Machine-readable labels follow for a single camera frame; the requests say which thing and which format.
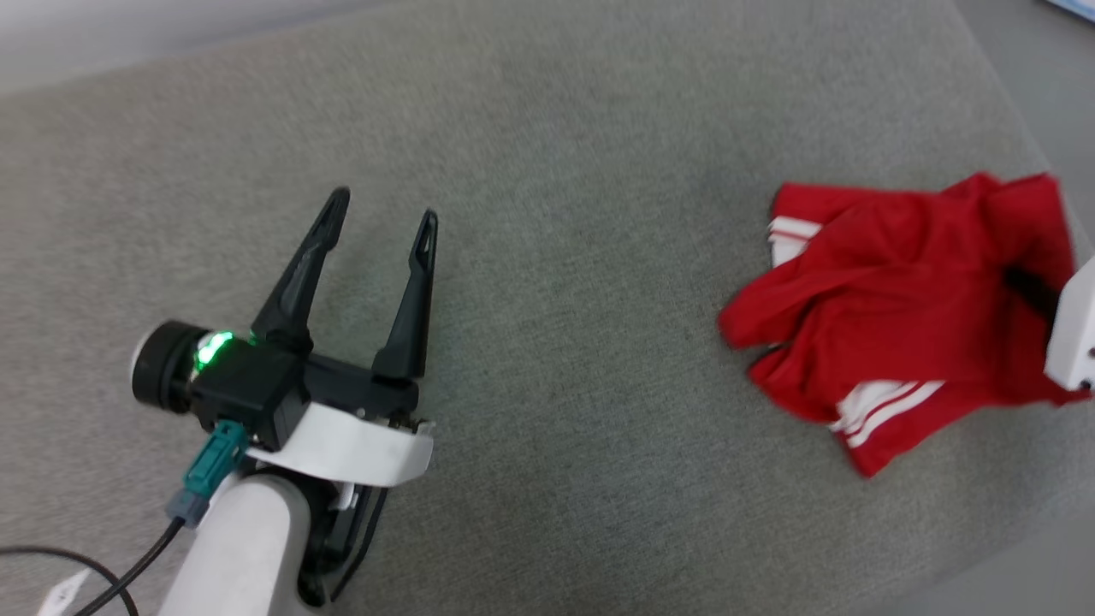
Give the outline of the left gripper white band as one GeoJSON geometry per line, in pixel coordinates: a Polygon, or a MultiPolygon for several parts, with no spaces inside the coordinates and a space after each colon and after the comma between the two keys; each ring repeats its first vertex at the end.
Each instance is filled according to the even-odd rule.
{"type": "MultiPolygon", "coordinates": [[[[311,353],[308,321],[318,280],[339,243],[349,204],[348,188],[331,191],[253,319],[253,340],[293,355],[311,353]]],[[[279,451],[250,448],[250,460],[361,486],[399,486],[427,470],[433,426],[414,416],[419,400],[414,381],[425,374],[437,235],[438,218],[426,210],[411,246],[408,281],[394,325],[373,358],[376,374],[332,358],[309,358],[304,383],[311,400],[304,417],[279,451]]]]}

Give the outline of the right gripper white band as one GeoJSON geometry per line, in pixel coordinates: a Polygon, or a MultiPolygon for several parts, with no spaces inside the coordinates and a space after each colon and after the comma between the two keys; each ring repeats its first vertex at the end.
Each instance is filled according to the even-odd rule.
{"type": "Polygon", "coordinates": [[[1095,257],[1079,268],[1062,293],[1028,270],[1008,268],[1005,284],[1040,319],[1052,324],[1045,374],[1070,391],[1095,387],[1095,257]]]}

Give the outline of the red shirt with white sleeves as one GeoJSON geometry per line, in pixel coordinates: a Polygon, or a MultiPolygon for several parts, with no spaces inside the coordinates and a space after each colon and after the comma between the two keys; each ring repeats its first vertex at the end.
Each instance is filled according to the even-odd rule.
{"type": "Polygon", "coordinates": [[[1059,183],[977,173],[942,191],[787,183],[769,225],[772,267],[717,319],[765,347],[749,377],[825,425],[872,478],[970,412],[1088,400],[1045,374],[1045,323],[1005,270],[1056,291],[1076,270],[1059,183]]]}

